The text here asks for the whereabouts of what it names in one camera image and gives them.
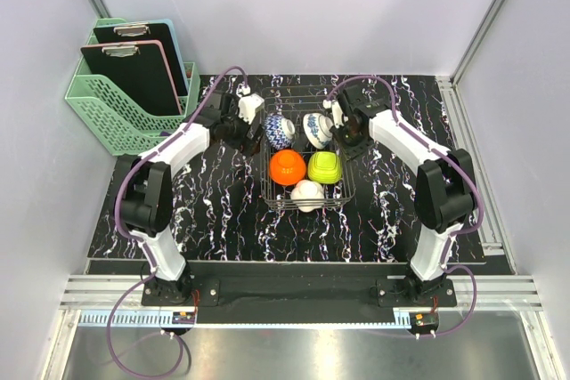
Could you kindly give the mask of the red orange patterned bowl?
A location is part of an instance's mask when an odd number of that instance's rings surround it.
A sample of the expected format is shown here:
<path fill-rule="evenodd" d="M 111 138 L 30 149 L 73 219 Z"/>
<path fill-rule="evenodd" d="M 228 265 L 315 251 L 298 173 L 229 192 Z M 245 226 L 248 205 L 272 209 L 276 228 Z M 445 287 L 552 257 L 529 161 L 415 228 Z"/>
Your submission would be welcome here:
<path fill-rule="evenodd" d="M 283 115 L 271 114 L 264 121 L 265 135 L 270 145 L 276 150 L 291 146 L 295 137 L 295 125 Z"/>

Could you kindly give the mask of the blue white patterned bowl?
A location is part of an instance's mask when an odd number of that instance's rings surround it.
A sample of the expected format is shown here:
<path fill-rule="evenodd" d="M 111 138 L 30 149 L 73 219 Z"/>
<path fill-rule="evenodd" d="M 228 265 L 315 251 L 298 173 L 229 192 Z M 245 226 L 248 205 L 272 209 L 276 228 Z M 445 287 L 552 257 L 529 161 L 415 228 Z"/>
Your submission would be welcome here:
<path fill-rule="evenodd" d="M 318 150 L 324 150 L 332 140 L 331 119 L 322 113 L 307 113 L 303 117 L 303 130 L 307 140 Z"/>

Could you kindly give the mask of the white top bowl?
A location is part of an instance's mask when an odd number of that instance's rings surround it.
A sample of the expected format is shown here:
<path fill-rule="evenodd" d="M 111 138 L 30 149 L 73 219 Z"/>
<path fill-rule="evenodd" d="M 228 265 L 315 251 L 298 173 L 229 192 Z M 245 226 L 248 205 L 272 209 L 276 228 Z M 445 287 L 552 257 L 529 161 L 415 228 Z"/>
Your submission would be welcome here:
<path fill-rule="evenodd" d="M 342 178 L 340 157 L 331 151 L 317 151 L 309 159 L 307 175 L 320 184 L 335 184 Z"/>

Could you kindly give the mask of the dark wire dish rack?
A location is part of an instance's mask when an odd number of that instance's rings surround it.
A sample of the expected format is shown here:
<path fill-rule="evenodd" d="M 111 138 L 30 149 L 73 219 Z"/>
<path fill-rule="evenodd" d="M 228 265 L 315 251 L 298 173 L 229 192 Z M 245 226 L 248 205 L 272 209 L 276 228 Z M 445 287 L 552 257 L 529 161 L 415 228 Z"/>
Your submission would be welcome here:
<path fill-rule="evenodd" d="M 266 87 L 261 189 L 273 210 L 340 208 L 355 194 L 352 167 L 332 135 L 330 85 Z"/>

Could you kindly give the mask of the colourful patterned small bowl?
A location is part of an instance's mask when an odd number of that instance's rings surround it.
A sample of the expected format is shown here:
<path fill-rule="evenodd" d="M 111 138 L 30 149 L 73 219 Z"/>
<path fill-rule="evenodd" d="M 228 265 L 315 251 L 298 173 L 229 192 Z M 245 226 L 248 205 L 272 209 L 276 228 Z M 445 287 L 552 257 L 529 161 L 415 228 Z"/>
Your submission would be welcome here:
<path fill-rule="evenodd" d="M 324 188 L 318 182 L 300 181 L 290 193 L 290 199 L 304 213 L 320 209 L 324 205 Z"/>

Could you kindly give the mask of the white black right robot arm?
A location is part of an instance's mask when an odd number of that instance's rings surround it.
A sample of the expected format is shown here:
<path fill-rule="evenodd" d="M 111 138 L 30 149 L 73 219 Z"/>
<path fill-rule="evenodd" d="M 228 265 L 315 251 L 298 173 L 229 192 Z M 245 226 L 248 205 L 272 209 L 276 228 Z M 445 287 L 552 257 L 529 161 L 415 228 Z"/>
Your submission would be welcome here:
<path fill-rule="evenodd" d="M 421 306 L 443 287 L 452 242 L 482 202 L 471 155 L 449 150 L 413 128 L 394 101 L 360 101 L 335 88 L 323 103 L 332 112 L 330 130 L 346 159 L 360 157 L 377 142 L 415 173 L 414 209 L 421 228 L 399 291 Z"/>

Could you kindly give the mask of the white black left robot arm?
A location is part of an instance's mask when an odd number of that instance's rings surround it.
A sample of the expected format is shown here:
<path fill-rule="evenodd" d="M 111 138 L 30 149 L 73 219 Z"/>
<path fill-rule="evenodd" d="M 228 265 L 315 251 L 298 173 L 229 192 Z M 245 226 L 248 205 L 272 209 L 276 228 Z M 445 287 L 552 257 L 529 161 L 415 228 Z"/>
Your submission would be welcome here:
<path fill-rule="evenodd" d="M 251 128 L 264 104 L 255 93 L 211 93 L 157 146 L 118 158 L 112 216 L 118 233 L 134 240 L 149 263 L 150 277 L 144 283 L 152 297 L 181 305 L 192 295 L 190 270 L 170 230 L 172 179 L 216 142 L 253 155 L 263 127 Z"/>

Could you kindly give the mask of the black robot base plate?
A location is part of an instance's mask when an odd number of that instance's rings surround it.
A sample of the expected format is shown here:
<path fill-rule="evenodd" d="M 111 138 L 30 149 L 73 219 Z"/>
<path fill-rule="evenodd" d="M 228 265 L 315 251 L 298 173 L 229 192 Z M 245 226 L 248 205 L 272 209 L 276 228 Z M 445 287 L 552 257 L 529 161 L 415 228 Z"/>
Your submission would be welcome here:
<path fill-rule="evenodd" d="M 396 308 L 415 311 L 457 305 L 453 283 L 421 303 L 399 291 L 402 263 L 190 262 L 192 295 L 173 303 L 142 292 L 145 306 L 198 305 L 206 324 L 366 324 L 394 320 Z"/>

